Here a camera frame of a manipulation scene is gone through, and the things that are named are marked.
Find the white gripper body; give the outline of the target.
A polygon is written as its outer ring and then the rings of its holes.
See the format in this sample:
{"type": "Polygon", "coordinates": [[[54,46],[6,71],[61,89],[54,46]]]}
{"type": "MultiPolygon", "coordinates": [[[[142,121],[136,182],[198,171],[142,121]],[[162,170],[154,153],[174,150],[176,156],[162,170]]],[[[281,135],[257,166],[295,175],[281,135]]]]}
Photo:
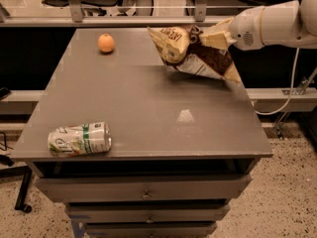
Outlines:
{"type": "Polygon", "coordinates": [[[229,26],[234,46],[242,51],[259,50],[264,44],[261,37],[261,20],[264,6],[244,10],[229,26]]]}

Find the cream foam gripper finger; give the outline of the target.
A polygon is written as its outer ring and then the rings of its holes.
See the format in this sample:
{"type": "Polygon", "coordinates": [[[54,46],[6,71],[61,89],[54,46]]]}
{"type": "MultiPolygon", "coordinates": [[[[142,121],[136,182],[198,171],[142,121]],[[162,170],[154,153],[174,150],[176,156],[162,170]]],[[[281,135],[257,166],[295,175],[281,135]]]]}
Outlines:
{"type": "Polygon", "coordinates": [[[201,45],[218,50],[226,50],[229,48],[237,41],[233,38],[229,29],[233,21],[234,18],[231,17],[204,30],[199,35],[201,45]]]}

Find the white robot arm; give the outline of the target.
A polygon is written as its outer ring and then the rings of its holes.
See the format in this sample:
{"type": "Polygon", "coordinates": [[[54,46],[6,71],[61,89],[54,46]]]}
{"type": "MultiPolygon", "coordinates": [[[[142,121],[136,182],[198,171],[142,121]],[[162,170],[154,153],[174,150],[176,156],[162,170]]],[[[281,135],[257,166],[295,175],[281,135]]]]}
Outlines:
{"type": "Polygon", "coordinates": [[[205,47],[242,51],[266,46],[317,48],[317,0],[293,0],[247,9],[204,30],[199,35],[205,47]]]}

